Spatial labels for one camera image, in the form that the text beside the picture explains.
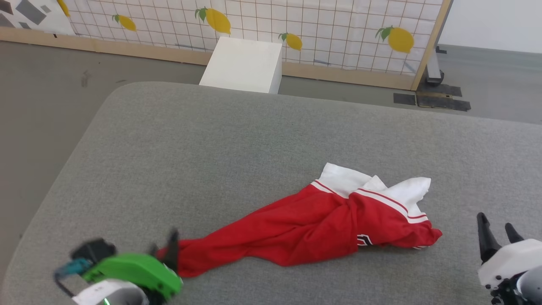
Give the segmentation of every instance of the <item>white plastic part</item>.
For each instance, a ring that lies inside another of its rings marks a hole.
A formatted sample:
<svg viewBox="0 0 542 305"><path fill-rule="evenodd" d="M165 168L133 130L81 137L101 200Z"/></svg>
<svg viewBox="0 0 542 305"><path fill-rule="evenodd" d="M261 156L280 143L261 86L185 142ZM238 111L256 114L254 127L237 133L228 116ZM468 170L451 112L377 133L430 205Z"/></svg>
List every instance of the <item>white plastic part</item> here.
<svg viewBox="0 0 542 305"><path fill-rule="evenodd" d="M136 289L138 287L133 283L118 279L105 279L81 291L78 295L72 297L72 300L78 305L96 305L115 291L126 288Z"/></svg>
<svg viewBox="0 0 542 305"><path fill-rule="evenodd" d="M542 242L526 239L500 248L478 270L484 286L497 287L505 278L542 266Z"/></svg>
<svg viewBox="0 0 542 305"><path fill-rule="evenodd" d="M280 43L222 36L199 84L277 94L281 79Z"/></svg>

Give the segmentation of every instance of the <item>red and white cloth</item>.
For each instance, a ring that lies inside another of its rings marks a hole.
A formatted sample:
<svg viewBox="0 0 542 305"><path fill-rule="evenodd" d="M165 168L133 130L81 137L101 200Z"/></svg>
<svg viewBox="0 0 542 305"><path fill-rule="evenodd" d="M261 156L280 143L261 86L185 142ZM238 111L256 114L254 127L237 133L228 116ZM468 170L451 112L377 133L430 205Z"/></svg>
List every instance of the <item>red and white cloth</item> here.
<svg viewBox="0 0 542 305"><path fill-rule="evenodd" d="M248 256L292 266L350 255L359 246L430 246L442 232L417 206L430 183L418 177L388 188L377 176L328 163L297 194L204 238L181 240L179 275L198 276Z"/></svg>

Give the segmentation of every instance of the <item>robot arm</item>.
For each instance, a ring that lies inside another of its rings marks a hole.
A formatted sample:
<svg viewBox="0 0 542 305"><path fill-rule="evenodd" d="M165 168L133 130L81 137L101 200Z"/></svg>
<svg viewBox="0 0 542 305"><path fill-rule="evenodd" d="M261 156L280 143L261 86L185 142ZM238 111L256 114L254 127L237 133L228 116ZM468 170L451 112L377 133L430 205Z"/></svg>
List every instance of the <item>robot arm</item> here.
<svg viewBox="0 0 542 305"><path fill-rule="evenodd" d="M478 238L482 267L480 283L491 290L493 305L542 305L542 242L524 239L505 225L509 245L497 243L489 221L479 213Z"/></svg>

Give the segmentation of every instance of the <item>gray fabric surface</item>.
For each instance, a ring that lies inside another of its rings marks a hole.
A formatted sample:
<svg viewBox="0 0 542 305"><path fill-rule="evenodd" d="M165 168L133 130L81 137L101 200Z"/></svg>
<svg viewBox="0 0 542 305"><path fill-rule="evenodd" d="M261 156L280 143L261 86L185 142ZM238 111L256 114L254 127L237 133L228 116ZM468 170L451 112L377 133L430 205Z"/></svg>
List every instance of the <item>gray fabric surface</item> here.
<svg viewBox="0 0 542 305"><path fill-rule="evenodd" d="M71 304L51 273L84 240L143 252L173 226L204 237L297 192L330 162L387 185L432 178L420 208L444 236L422 251L367 247L291 268L245 258L186 279L171 304L489 304L476 275L476 214L486 212L503 243L507 221L542 237L541 144L538 125L130 84L107 98L45 198L0 302Z"/></svg>

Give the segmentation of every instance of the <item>lemon patterned partition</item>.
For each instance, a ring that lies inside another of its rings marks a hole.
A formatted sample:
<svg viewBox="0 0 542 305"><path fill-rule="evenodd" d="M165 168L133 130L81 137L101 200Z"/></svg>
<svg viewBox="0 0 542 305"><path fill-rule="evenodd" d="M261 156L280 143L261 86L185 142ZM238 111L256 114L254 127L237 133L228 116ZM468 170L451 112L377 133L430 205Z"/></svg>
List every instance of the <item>lemon patterned partition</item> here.
<svg viewBox="0 0 542 305"><path fill-rule="evenodd" d="M414 76L442 0L64 0L76 35L212 52L278 42L283 60Z"/></svg>

